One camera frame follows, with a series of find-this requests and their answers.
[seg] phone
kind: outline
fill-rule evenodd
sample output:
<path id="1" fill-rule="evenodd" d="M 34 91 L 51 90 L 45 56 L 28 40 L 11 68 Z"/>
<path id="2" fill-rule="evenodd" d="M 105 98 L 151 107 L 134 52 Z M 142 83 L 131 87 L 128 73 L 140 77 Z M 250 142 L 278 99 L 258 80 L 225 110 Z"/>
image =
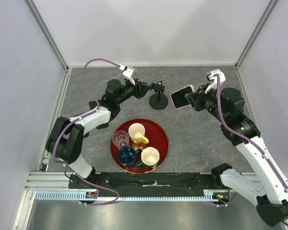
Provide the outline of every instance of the phone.
<path id="1" fill-rule="evenodd" d="M 195 92 L 194 86 L 188 85 L 171 93 L 171 99 L 175 109 L 180 109 L 190 105 L 189 101 L 184 97 L 184 95 L 192 92 Z"/>

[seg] clear glass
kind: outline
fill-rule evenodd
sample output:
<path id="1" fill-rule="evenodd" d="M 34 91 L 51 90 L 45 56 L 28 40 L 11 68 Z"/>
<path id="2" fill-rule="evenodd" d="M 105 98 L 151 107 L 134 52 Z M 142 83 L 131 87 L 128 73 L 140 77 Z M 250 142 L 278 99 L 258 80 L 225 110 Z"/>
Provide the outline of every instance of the clear glass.
<path id="1" fill-rule="evenodd" d="M 115 146 L 120 150 L 125 146 L 129 146 L 129 134 L 125 131 L 117 131 L 113 134 L 112 141 Z"/>

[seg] white bracket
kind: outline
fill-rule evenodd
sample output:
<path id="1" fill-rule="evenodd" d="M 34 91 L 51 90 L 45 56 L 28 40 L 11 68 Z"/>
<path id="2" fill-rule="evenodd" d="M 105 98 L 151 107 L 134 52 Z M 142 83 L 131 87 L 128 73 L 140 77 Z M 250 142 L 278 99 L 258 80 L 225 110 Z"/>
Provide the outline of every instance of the white bracket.
<path id="1" fill-rule="evenodd" d="M 217 83 L 217 77 L 216 75 L 220 76 L 220 85 L 223 84 L 223 82 L 225 82 L 226 78 L 225 75 L 222 71 L 220 71 L 220 69 L 215 69 L 213 71 L 210 71 L 207 73 L 207 78 L 209 81 L 213 81 L 210 85 L 208 85 L 205 93 L 208 93 L 211 89 L 216 89 L 216 83 Z"/>
<path id="2" fill-rule="evenodd" d="M 133 76 L 136 74 L 137 70 L 133 67 L 128 66 L 127 69 L 123 72 L 124 77 L 129 80 L 132 85 L 135 85 Z"/>
<path id="3" fill-rule="evenodd" d="M 257 196 L 266 195 L 264 187 L 259 184 L 246 179 L 241 176 L 234 169 L 227 169 L 220 175 L 223 185 L 232 188 L 248 201 L 250 201 L 254 206 L 257 203 Z"/>

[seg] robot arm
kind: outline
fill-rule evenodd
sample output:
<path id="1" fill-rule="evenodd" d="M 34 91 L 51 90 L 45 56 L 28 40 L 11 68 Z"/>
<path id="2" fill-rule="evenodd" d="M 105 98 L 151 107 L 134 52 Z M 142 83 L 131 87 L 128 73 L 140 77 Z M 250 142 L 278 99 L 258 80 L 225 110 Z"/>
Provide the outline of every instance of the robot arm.
<path id="1" fill-rule="evenodd" d="M 216 74 L 220 83 L 225 81 L 219 70 L 211 71 L 207 78 L 211 83 L 201 86 L 197 92 L 185 95 L 195 111 L 207 110 L 220 121 L 216 99 Z M 237 89 L 225 88 L 221 92 L 221 106 L 225 123 L 234 131 L 243 134 L 263 151 L 262 155 L 251 143 L 228 131 L 223 125 L 224 136 L 236 146 L 247 159 L 262 185 L 254 184 L 237 173 L 228 164 L 219 165 L 211 170 L 219 184 L 230 187 L 256 206 L 258 214 L 270 226 L 288 218 L 288 178 L 282 173 L 268 149 L 254 122 L 243 114 L 244 99 Z"/>
<path id="2" fill-rule="evenodd" d="M 149 90 L 158 90 L 164 92 L 165 87 L 161 82 L 151 83 L 150 85 L 133 76 L 136 69 L 132 67 L 120 66 L 125 77 L 125 85 L 122 85 L 118 79 L 112 79 L 107 83 L 105 94 L 98 100 L 100 107 L 97 109 L 97 103 L 90 102 L 91 110 L 71 118 L 59 117 L 46 143 L 46 150 L 53 153 L 54 146 L 59 135 L 71 125 L 64 136 L 60 139 L 56 150 L 56 157 L 66 162 L 82 178 L 95 182 L 95 169 L 88 164 L 81 155 L 83 138 L 93 128 L 102 129 L 109 126 L 120 112 L 120 104 L 134 96 L 141 99 Z"/>

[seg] gray countertop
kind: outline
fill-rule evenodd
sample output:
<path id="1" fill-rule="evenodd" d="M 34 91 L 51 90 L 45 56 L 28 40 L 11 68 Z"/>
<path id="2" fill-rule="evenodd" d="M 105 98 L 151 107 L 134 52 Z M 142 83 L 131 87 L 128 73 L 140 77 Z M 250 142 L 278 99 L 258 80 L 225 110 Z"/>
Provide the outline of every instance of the gray countertop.
<path id="1" fill-rule="evenodd" d="M 151 83 L 163 80 L 165 95 L 169 98 L 167 108 L 158 111 L 150 107 L 149 97 L 154 93 L 152 91 L 140 100 L 134 97 L 128 99 L 128 103 L 120 105 L 121 112 L 110 122 L 109 128 L 94 129 L 84 139 L 83 157 L 97 172 L 123 172 L 110 154 L 111 137 L 125 121 L 146 118 L 158 123 L 165 130 L 170 142 L 168 155 L 155 172 L 210 172 L 222 163 L 230 164 L 238 172 L 252 172 L 242 154 L 223 136 L 220 123 L 214 117 L 207 111 L 196 112 L 190 106 L 176 110 L 170 101 L 173 91 L 190 84 L 197 89 L 207 83 L 206 73 L 214 69 L 221 69 L 226 76 L 223 88 L 241 89 L 233 66 L 137 67 L 136 77 L 141 81 Z M 72 69 L 62 116 L 72 117 L 90 109 L 88 102 L 93 99 L 84 87 L 82 71 L 82 68 Z M 88 68 L 86 79 L 95 95 L 101 98 L 110 79 L 119 79 L 123 83 L 124 78 L 118 68 Z M 62 164 L 50 160 L 48 171 L 64 170 Z"/>

